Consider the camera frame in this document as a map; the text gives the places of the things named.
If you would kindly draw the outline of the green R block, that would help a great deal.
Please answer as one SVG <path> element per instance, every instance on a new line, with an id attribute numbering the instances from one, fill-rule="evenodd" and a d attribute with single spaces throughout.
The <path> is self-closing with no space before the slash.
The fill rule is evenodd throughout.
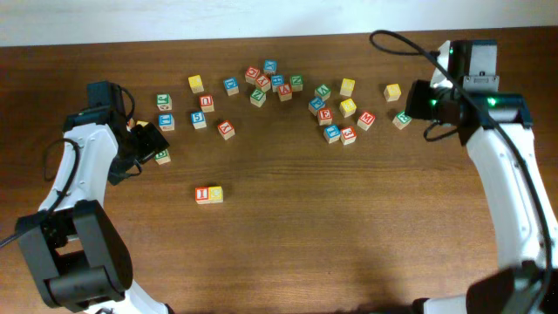
<path id="1" fill-rule="evenodd" d="M 397 129 L 402 130 L 406 126 L 408 126 L 411 121 L 412 121 L 412 118 L 410 116 L 406 115 L 404 111 L 402 111 L 402 112 L 397 113 L 395 115 L 392 123 Z"/>

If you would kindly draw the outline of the red I block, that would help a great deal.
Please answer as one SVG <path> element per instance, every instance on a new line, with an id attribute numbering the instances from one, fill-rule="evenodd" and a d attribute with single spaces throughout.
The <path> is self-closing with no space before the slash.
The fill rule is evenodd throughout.
<path id="1" fill-rule="evenodd" d="M 208 204 L 208 203 L 210 203 L 208 187 L 196 188 L 194 198 L 195 198 L 195 201 L 198 204 Z"/>

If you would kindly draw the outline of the yellow C block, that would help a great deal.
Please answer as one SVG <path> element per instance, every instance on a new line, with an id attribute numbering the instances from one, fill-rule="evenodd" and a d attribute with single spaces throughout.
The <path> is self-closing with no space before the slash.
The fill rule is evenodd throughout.
<path id="1" fill-rule="evenodd" d="M 209 201 L 211 203 L 221 203 L 224 200 L 223 189 L 221 186 L 208 188 Z"/>

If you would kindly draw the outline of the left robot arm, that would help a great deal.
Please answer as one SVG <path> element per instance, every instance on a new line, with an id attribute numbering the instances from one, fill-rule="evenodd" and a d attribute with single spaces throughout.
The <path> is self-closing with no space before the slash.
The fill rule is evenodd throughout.
<path id="1" fill-rule="evenodd" d="M 130 253 L 104 211 L 105 188 L 131 177 L 168 143 L 151 123 L 127 128 L 109 107 L 70 115 L 65 150 L 37 213 L 17 219 L 18 245 L 51 308 L 86 313 L 169 313 L 133 279 Z"/>

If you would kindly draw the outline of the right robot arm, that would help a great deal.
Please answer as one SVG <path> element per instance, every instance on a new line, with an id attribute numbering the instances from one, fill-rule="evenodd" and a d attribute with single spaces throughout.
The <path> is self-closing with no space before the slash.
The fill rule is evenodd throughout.
<path id="1" fill-rule="evenodd" d="M 457 297 L 429 298 L 422 313 L 555 313 L 557 220 L 534 152 L 526 100 L 500 92 L 497 45 L 491 40 L 447 41 L 415 54 L 435 67 L 417 80 L 405 116 L 448 126 L 459 136 L 481 179 L 497 246 L 497 271 Z"/>

